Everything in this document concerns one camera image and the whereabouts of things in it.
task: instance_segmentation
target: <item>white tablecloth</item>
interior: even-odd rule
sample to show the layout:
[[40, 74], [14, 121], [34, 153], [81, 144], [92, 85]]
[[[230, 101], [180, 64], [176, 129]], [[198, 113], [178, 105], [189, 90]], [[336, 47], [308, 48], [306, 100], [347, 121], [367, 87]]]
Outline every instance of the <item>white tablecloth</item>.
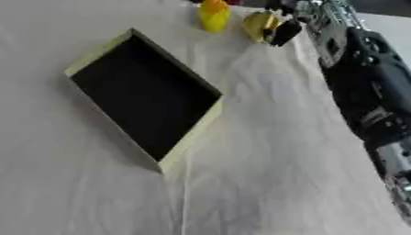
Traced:
[[[209, 34], [179, 1], [2, 1], [1, 233], [408, 234], [306, 35], [281, 49], [252, 44], [244, 11]], [[411, 58], [400, 27], [411, 19], [366, 18]], [[62, 75], [130, 27], [226, 95], [223, 115], [165, 177]]]

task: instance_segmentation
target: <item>white cloth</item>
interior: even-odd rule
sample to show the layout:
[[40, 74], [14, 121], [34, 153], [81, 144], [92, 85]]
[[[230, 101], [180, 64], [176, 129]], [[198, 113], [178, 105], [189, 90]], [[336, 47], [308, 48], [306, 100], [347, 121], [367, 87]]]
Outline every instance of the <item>white cloth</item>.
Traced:
[[[2, 1], [1, 233], [409, 233], [306, 35], [281, 49], [252, 44], [243, 11], [209, 34], [177, 1]], [[226, 95], [224, 114], [166, 180], [62, 75], [130, 27]]]

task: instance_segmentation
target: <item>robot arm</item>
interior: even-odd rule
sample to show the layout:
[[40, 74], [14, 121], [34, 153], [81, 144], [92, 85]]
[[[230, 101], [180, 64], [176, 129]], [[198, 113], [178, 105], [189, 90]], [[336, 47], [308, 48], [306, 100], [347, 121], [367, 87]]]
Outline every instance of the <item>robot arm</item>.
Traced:
[[280, 25], [267, 37], [272, 45], [283, 45], [282, 39], [298, 33], [299, 21], [306, 23], [341, 115], [363, 141], [393, 204], [411, 226], [411, 72], [343, 0], [300, 0], [291, 6], [277, 0], [269, 8], [292, 15], [286, 21], [291, 27]]

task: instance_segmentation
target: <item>open box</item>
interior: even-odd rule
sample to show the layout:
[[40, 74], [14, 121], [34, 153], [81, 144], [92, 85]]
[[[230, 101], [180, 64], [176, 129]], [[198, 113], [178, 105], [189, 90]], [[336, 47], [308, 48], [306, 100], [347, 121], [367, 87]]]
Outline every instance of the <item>open box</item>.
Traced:
[[162, 169], [222, 110], [222, 94], [134, 28], [65, 74]]

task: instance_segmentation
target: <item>cardboard box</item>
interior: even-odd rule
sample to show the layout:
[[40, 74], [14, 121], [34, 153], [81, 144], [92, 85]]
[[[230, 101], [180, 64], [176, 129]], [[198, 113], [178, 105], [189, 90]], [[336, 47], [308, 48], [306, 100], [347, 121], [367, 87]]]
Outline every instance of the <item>cardboard box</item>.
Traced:
[[65, 74], [163, 170], [222, 110], [215, 87], [135, 29]]

